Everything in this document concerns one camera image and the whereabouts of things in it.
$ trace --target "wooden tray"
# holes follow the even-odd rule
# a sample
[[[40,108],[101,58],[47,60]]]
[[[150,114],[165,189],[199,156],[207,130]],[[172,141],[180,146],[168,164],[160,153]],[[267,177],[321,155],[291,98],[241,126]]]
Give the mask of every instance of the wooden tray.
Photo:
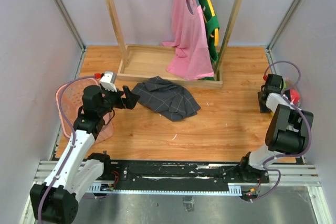
[[[121,60],[118,69],[118,80],[144,82],[151,77],[160,76],[182,86],[220,89],[223,85],[222,74],[215,76],[215,81],[187,81],[181,77],[166,71],[175,56],[175,48],[149,46],[149,45],[126,45],[128,53],[128,66],[125,67]]]

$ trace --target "clothing rack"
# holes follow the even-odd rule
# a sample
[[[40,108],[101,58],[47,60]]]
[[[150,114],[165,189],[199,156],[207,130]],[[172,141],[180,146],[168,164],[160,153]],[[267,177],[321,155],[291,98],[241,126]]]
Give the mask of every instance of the clothing rack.
[[[166,67],[175,56],[175,48],[136,44],[125,45],[114,0],[106,0],[122,58],[117,78],[125,81],[144,82],[151,77],[160,76],[163,79],[173,81],[183,86],[220,89],[223,85],[221,72],[222,62],[241,3],[242,0],[235,0],[233,4],[222,46],[218,54],[218,61],[214,68],[215,81],[187,81],[166,71]]]

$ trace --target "wooden rod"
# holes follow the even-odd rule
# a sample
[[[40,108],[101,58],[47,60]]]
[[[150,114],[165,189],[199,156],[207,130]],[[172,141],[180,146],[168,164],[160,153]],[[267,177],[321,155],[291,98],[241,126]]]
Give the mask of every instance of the wooden rod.
[[[127,67],[128,60],[129,60],[129,54],[125,46],[124,36],[122,35],[122,30],[120,27],[116,6],[114,5],[114,0],[106,0],[106,5],[107,5],[107,9],[109,10],[115,37],[117,38],[117,42],[120,48],[122,61],[125,67]]]
[[[215,67],[215,73],[216,74],[219,73],[219,70],[222,66],[225,50],[227,48],[227,44],[229,43],[231,33],[232,33],[233,27],[235,25],[236,18],[237,18],[238,11],[239,11],[241,3],[242,3],[242,0],[235,0],[234,3],[233,3],[230,18],[229,18],[229,21],[227,23],[227,27],[226,27],[226,30],[225,30],[225,35],[224,35],[224,38],[223,38],[221,50],[219,51],[219,55],[218,55],[219,59],[216,63],[216,67]]]

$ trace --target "pink shirt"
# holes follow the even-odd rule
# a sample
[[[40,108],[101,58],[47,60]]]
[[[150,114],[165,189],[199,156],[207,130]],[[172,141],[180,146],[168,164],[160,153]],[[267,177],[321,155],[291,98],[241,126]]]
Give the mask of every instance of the pink shirt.
[[[186,1],[189,1],[193,14],[189,11]],[[167,71],[186,80],[213,77],[203,12],[195,0],[174,0],[172,29],[175,41],[161,43],[162,46],[176,47],[175,57]]]

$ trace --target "yellow trim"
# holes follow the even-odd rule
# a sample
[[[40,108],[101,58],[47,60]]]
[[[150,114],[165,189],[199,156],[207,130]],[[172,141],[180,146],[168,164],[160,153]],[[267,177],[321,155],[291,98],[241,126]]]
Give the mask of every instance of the yellow trim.
[[[211,0],[207,0],[207,2],[208,2],[208,5],[210,7],[211,15],[213,17],[213,16],[215,16],[215,10],[212,6]],[[219,42],[219,30],[218,30],[218,28],[216,28],[215,29],[215,46],[218,46],[218,42]]]

